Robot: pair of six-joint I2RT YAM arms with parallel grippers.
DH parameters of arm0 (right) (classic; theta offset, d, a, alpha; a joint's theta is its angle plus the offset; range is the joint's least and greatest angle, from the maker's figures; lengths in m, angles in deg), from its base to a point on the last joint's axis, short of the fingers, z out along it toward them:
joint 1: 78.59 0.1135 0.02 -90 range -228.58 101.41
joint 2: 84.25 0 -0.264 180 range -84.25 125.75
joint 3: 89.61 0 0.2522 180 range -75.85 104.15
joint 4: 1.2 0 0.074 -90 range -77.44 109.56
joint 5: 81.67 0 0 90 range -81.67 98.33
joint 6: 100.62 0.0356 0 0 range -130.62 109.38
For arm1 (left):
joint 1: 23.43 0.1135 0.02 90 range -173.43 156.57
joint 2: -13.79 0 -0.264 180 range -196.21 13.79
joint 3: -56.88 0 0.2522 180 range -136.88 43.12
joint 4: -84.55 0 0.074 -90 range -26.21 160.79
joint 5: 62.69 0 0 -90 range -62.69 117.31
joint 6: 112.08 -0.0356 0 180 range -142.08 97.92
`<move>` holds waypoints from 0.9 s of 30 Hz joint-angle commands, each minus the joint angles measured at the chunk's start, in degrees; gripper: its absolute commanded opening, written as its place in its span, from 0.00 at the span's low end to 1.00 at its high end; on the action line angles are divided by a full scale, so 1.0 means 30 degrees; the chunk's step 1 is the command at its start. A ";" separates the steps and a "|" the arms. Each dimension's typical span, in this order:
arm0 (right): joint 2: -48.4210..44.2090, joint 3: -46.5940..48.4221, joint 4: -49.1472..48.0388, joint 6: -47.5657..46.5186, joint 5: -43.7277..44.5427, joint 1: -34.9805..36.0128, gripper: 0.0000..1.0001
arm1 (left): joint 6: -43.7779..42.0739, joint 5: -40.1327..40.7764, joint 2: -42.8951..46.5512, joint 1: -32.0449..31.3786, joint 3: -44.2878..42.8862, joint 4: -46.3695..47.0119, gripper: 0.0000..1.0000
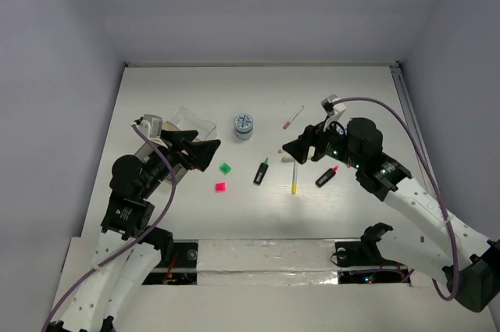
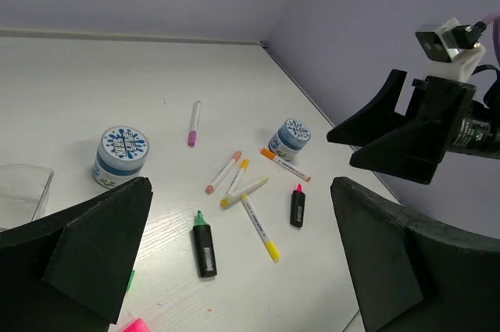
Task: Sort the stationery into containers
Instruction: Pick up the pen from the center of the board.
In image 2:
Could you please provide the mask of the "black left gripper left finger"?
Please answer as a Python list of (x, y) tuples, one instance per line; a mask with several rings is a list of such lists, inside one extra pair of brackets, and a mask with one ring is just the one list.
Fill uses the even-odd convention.
[(135, 177), (1, 233), (3, 331), (107, 331), (117, 323), (152, 203)]

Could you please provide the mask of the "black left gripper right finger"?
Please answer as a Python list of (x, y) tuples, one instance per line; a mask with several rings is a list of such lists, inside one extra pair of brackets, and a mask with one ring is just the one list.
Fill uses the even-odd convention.
[(391, 202), (347, 177), (330, 187), (367, 331), (497, 331), (499, 241)]

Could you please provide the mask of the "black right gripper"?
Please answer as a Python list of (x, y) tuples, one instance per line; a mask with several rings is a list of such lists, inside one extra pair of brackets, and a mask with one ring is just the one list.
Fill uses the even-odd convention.
[(446, 152), (499, 157), (498, 80), (477, 102), (470, 84), (415, 79), (407, 120), (395, 111), (406, 75), (392, 70), (370, 102), (327, 133), (330, 143), (357, 147), (352, 166), (429, 184)]

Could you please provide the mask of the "green highlighter cap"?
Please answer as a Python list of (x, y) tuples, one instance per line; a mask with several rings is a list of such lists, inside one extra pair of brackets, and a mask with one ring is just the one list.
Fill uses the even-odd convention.
[(130, 290), (130, 286), (132, 285), (132, 282), (133, 282), (133, 279), (134, 279), (134, 274), (135, 274), (135, 270), (132, 270), (131, 274), (130, 274), (129, 281), (128, 281), (126, 292), (128, 292)]

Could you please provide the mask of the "pink tip black highlighter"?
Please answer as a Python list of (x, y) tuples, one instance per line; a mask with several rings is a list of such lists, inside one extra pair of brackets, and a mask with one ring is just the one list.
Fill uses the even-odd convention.
[(290, 224), (302, 228), (304, 223), (305, 193), (302, 185), (298, 184), (291, 194)]

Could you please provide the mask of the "green tip black highlighter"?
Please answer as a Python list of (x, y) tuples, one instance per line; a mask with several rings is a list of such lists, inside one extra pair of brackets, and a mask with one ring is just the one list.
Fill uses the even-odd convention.
[(205, 221), (200, 210), (196, 213), (192, 235), (199, 276), (203, 279), (215, 277), (217, 268), (211, 226)]

